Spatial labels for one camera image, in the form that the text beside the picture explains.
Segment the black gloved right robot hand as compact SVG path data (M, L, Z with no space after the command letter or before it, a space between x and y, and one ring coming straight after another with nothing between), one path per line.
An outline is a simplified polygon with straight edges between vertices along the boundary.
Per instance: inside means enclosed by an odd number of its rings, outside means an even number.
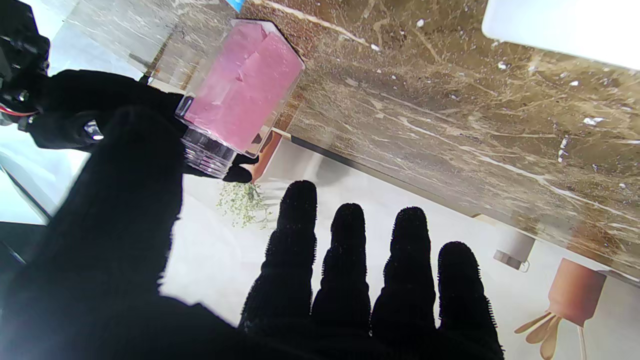
M35 94L37 113L23 130L44 150L89 153L85 182L141 188L176 186L185 174L210 178L185 160L188 128L175 116L180 93L103 71L64 70Z

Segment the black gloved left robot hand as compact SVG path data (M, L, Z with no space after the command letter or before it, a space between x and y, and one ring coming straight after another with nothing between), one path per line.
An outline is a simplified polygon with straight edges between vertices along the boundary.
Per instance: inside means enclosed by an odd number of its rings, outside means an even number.
M281 199L260 273L234 326L162 296L159 281L183 200L176 186L102 185L84 168L17 274L1 314L5 360L502 360L473 251L444 244L434 281L425 212L398 212L384 284L370 301L365 216L335 212L320 289L317 189Z

